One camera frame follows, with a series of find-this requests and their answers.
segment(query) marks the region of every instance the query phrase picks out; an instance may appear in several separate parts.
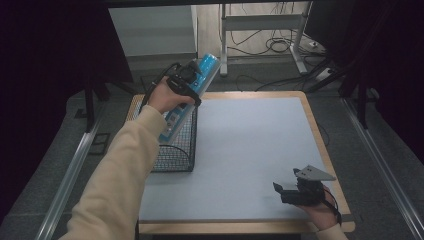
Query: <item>black wire basket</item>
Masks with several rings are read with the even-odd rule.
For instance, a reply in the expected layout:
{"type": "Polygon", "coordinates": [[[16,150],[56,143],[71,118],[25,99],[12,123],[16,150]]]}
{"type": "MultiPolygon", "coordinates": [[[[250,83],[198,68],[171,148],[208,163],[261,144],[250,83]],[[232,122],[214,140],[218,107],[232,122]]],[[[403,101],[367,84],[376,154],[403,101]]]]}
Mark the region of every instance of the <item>black wire basket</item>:
{"type": "Polygon", "coordinates": [[[152,172],[192,172],[196,152],[197,107],[171,145],[160,145],[152,172]]]}

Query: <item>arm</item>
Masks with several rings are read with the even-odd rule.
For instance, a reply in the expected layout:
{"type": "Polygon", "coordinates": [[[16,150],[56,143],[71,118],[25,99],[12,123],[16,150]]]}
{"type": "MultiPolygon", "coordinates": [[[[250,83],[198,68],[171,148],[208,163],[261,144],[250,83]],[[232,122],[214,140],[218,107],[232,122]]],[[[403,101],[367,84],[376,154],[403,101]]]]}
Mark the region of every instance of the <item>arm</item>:
{"type": "Polygon", "coordinates": [[[128,121],[88,181],[61,239],[133,239],[144,183],[154,166],[162,113],[194,100],[162,81],[135,121],[128,121]]]}

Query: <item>metal stand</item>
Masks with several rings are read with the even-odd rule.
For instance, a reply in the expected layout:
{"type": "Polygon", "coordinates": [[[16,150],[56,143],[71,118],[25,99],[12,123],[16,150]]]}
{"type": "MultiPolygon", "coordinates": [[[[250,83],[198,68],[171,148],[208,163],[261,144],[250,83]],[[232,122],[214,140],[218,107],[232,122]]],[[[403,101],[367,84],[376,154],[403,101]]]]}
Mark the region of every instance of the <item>metal stand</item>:
{"type": "Polygon", "coordinates": [[[222,4],[221,16],[221,70],[222,77],[228,74],[228,55],[227,55],[227,32],[229,31],[249,31],[249,30],[276,30],[276,29],[297,29],[297,36],[294,43],[290,46],[290,51],[299,69],[299,73],[304,75],[308,71],[303,63],[299,53],[299,44],[302,39],[302,33],[305,30],[309,10],[312,2],[308,2],[302,14],[290,15],[255,15],[255,16],[226,16],[225,4],[222,4]]]}

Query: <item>dark background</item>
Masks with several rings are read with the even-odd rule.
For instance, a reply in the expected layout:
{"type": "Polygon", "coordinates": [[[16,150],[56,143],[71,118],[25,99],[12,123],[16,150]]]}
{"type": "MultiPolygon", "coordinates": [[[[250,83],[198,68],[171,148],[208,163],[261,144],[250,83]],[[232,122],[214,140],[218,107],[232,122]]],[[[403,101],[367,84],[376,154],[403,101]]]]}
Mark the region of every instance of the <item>dark background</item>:
{"type": "Polygon", "coordinates": [[[55,137],[69,97],[88,80],[132,78],[106,5],[0,4],[3,219],[55,137]]]}

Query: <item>beige sleeve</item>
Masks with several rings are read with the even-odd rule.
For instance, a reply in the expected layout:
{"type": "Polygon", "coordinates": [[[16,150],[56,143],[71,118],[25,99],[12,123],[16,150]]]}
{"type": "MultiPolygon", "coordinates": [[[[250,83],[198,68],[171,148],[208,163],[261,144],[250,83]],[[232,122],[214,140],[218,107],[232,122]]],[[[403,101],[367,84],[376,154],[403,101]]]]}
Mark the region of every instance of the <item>beige sleeve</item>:
{"type": "Polygon", "coordinates": [[[68,233],[61,239],[134,239],[144,183],[165,126],[150,106],[124,124],[72,209],[68,233]]]}
{"type": "Polygon", "coordinates": [[[319,240],[348,240],[339,224],[317,232],[317,237],[319,240]]]}

